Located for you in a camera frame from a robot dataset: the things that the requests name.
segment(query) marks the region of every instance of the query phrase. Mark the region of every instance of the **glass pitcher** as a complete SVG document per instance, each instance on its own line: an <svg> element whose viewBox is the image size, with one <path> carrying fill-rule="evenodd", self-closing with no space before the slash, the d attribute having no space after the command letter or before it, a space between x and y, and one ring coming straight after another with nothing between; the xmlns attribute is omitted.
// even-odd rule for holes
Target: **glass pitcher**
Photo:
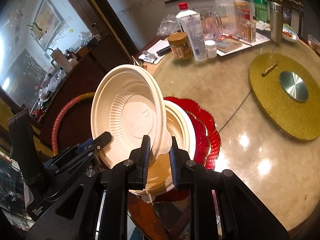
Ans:
<svg viewBox="0 0 320 240"><path fill-rule="evenodd" d="M200 6L193 8L200 13L204 40L214 40L222 36L222 22L219 14L215 12L212 6Z"/></svg>

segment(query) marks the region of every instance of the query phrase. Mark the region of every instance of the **white bottle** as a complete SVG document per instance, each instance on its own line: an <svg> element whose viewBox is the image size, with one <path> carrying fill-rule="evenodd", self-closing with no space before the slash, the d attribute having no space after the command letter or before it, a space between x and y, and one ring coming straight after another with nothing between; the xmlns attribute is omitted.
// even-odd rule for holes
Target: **white bottle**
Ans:
<svg viewBox="0 0 320 240"><path fill-rule="evenodd" d="M189 10L187 3L180 3L179 8L181 11L177 14L176 19L181 31L188 35L195 60L206 60L207 52L204 45L200 14Z"/></svg>
<svg viewBox="0 0 320 240"><path fill-rule="evenodd" d="M185 16L188 16L188 15L193 15L193 14L197 14L197 12L193 11L193 10L190 10L188 8L188 4L186 2L182 2L182 3L179 3L178 4L179 6L179 9L180 9L180 12L176 15L176 19L177 19L177 22L180 26L180 30L182 32L185 32L183 30L183 27L182 27L182 21L181 21L181 17L185 17Z"/></svg>

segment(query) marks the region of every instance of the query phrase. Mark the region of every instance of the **stainless steel cup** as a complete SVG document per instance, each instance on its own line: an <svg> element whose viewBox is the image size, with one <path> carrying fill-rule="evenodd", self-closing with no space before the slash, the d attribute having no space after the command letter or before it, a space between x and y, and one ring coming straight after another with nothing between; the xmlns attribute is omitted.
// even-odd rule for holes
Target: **stainless steel cup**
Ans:
<svg viewBox="0 0 320 240"><path fill-rule="evenodd" d="M275 43L282 41L282 28L282 5L276 2L270 2L270 36Z"/></svg>

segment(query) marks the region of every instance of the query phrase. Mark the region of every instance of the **painting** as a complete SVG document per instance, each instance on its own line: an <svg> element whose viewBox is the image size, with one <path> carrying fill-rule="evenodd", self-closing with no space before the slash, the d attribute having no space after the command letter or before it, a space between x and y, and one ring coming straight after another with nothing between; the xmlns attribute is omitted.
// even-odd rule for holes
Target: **painting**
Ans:
<svg viewBox="0 0 320 240"><path fill-rule="evenodd" d="M62 21L63 18L53 3L50 0L42 0L32 23L31 34L45 52L57 35Z"/></svg>

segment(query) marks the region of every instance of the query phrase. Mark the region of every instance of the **food on plate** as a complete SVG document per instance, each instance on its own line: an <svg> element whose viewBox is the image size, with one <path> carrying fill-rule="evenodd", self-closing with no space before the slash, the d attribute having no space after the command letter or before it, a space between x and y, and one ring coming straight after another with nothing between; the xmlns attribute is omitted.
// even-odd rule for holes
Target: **food on plate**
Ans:
<svg viewBox="0 0 320 240"><path fill-rule="evenodd" d="M292 38L292 34L289 32L282 32L283 35Z"/></svg>

